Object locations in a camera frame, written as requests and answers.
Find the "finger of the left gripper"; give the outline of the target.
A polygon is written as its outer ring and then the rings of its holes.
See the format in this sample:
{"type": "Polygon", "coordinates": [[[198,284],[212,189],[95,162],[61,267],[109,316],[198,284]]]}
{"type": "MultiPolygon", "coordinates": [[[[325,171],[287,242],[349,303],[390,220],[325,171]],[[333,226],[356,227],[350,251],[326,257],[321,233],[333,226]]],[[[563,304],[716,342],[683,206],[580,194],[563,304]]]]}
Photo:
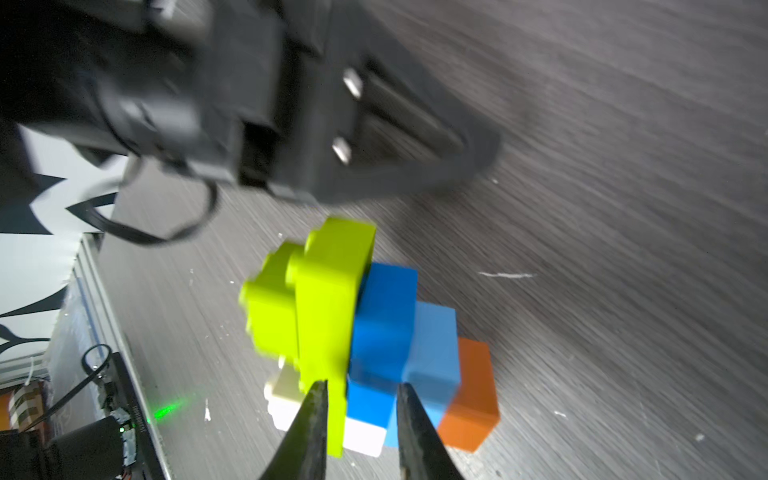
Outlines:
{"type": "Polygon", "coordinates": [[[495,160],[501,134],[409,53],[329,56],[323,198],[358,201],[443,189],[495,160]]]}

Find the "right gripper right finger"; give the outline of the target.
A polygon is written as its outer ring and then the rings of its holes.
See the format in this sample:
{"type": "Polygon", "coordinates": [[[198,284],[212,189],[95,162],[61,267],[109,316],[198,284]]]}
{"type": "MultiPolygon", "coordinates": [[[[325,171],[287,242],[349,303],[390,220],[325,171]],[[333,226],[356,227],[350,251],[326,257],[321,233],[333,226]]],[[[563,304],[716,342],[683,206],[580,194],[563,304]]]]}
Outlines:
{"type": "Polygon", "coordinates": [[[410,383],[398,385],[396,416],[403,480],[464,479],[410,383]]]}

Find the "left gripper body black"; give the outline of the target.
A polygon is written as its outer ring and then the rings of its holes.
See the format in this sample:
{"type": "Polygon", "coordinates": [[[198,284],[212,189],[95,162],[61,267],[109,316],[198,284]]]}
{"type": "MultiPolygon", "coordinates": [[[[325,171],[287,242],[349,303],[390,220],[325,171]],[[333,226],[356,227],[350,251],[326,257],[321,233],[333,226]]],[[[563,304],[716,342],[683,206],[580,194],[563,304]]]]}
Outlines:
{"type": "Polygon", "coordinates": [[[372,19],[357,1],[213,1],[195,34],[197,123],[182,175],[290,201],[357,201],[372,175],[338,151],[372,19]]]}

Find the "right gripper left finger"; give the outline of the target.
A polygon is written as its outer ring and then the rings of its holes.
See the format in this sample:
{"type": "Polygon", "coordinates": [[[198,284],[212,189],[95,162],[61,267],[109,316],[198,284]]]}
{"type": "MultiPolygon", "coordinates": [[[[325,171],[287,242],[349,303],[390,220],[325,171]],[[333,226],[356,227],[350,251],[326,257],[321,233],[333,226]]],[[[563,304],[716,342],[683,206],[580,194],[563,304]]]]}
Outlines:
{"type": "Polygon", "coordinates": [[[260,480],[323,480],[327,464],[328,386],[309,389],[260,480]]]}

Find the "orange lego brick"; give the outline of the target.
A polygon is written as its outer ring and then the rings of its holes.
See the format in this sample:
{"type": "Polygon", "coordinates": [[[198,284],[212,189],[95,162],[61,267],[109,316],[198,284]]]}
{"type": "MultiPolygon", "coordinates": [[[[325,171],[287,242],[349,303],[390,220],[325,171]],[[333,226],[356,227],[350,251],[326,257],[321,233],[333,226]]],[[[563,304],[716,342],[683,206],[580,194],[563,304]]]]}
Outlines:
{"type": "Polygon", "coordinates": [[[437,428],[443,443],[475,453],[500,422],[497,389],[486,343],[458,339],[461,385],[437,428]]]}

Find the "dark blue lego brick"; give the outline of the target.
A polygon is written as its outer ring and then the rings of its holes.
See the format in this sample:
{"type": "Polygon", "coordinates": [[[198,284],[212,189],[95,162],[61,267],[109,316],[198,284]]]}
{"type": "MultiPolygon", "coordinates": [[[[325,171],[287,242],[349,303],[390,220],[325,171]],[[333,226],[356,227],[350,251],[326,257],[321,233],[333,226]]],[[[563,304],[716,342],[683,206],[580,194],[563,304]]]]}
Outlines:
{"type": "Polygon", "coordinates": [[[418,274],[371,265],[358,298],[348,368],[347,415],[387,428],[414,330],[418,274]]]}

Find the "green L-shaped lego brick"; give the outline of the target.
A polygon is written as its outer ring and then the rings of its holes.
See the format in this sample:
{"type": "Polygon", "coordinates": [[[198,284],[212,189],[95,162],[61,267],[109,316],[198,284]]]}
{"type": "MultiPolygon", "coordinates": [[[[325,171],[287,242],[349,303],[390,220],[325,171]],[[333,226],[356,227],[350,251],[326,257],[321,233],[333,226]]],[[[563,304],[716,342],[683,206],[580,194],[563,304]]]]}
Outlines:
{"type": "Polygon", "coordinates": [[[286,275],[291,258],[302,251],[302,245],[284,242],[270,252],[261,271],[244,282],[239,297],[255,350],[289,363],[298,360],[299,349],[296,295],[286,275]]]}

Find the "white lego brick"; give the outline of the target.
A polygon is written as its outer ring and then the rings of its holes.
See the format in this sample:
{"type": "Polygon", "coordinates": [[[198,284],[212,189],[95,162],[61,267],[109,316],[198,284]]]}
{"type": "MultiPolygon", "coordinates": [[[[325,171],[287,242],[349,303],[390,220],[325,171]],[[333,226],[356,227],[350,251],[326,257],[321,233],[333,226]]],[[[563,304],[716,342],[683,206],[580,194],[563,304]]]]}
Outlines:
{"type": "Polygon", "coordinates": [[[383,450],[387,429],[347,417],[344,426],[343,447],[372,458],[383,450]]]}
{"type": "Polygon", "coordinates": [[[279,371],[264,386],[267,411],[279,431],[287,431],[298,414],[306,394],[300,389],[300,374],[284,358],[279,371]]]}

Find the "light blue lego brick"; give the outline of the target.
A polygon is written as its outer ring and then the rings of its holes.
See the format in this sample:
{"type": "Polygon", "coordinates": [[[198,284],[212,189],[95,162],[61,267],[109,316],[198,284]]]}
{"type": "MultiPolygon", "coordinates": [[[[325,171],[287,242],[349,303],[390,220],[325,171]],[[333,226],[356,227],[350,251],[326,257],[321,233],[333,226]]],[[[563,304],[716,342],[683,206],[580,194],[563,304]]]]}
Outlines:
{"type": "Polygon", "coordinates": [[[395,448],[396,384],[411,384],[437,427],[461,384],[456,312],[436,304],[405,300],[384,304],[384,356],[390,362],[378,386],[389,396],[384,445],[395,448]]]}

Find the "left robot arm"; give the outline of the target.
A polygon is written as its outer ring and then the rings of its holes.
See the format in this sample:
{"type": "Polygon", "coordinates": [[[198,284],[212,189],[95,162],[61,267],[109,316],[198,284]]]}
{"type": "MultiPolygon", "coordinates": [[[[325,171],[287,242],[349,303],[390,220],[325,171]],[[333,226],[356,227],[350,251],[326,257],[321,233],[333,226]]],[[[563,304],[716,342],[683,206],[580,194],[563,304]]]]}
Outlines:
{"type": "Polygon", "coordinates": [[[42,192],[23,128],[203,182],[202,222],[222,185],[305,204],[422,193],[501,143],[360,1],[5,1],[3,205],[42,192]]]}

